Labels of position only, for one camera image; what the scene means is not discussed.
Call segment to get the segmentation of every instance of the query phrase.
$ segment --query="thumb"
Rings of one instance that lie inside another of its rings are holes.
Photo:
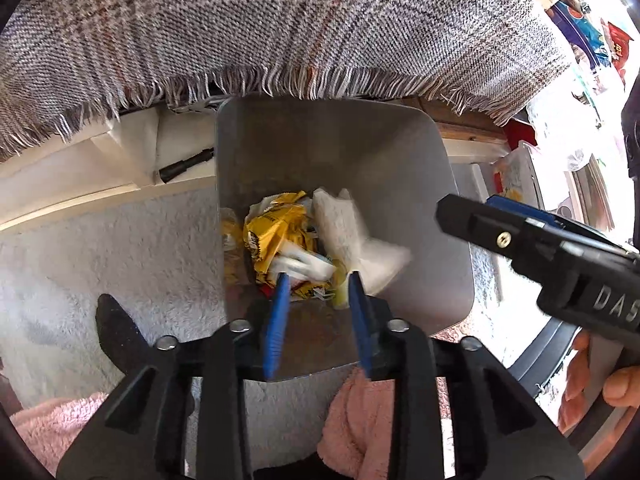
[[[613,372],[605,381],[602,396],[613,407],[640,406],[640,367],[632,366]]]

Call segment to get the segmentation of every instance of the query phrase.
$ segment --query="blanket fringe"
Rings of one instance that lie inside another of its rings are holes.
[[[0,134],[0,162],[43,143],[53,135],[59,135],[69,142],[89,122],[119,120],[121,110],[147,108],[163,98],[169,107],[203,101],[212,97],[211,83],[215,83],[228,96],[250,92],[263,92],[270,96],[291,95],[300,99],[356,96],[401,98],[420,95],[448,101],[458,114],[467,109],[485,112],[498,125],[505,124],[518,111],[513,109],[513,105],[505,107],[504,101],[499,99],[475,96],[462,88],[451,89],[450,82],[433,77],[409,76],[372,68],[229,66],[191,76],[175,76],[150,84],[117,88],[111,94],[60,113],[51,124],[37,124],[33,118],[20,117],[21,129]]]

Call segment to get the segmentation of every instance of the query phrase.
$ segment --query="woven fabric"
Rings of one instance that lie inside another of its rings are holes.
[[[502,124],[571,60],[532,0],[22,0],[0,35],[0,157],[213,83],[424,94]]]

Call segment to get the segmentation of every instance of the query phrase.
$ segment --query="metal rivet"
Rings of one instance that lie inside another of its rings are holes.
[[[247,332],[248,330],[251,330],[251,323],[245,319],[236,319],[229,324],[229,330],[237,334]]]
[[[504,249],[505,247],[508,247],[509,244],[511,243],[511,233],[509,233],[507,231],[504,231],[504,232],[500,233],[498,235],[498,237],[496,238],[495,243],[501,249]]]
[[[409,324],[404,319],[391,319],[386,324],[391,332],[406,332],[409,330]]]
[[[460,346],[469,352],[473,352],[475,350],[479,350],[482,348],[482,343],[478,341],[475,337],[467,336],[463,337],[460,340]]]
[[[177,346],[178,340],[172,335],[163,335],[156,341],[156,348],[158,350],[173,350]]]

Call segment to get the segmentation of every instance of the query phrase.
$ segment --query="white lettering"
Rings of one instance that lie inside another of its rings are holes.
[[[604,299],[603,302],[600,302],[600,300],[602,299],[602,297],[605,294],[607,295],[607,297]],[[598,299],[593,304],[594,309],[602,310],[605,307],[605,305],[607,304],[607,301],[609,301],[610,296],[611,296],[611,288],[610,288],[610,286],[603,285],[602,288],[600,289],[600,294],[598,294]]]
[[[611,314],[613,314],[614,312],[616,313],[616,316],[620,317],[620,314],[622,314],[622,307],[625,305],[625,295],[622,295],[622,298],[620,298],[616,304],[613,306],[613,308],[609,311],[609,315],[611,316]]]
[[[631,304],[631,311],[629,311],[625,317],[626,322],[631,323],[636,318],[638,315],[638,307],[640,307],[640,300],[635,300]]]

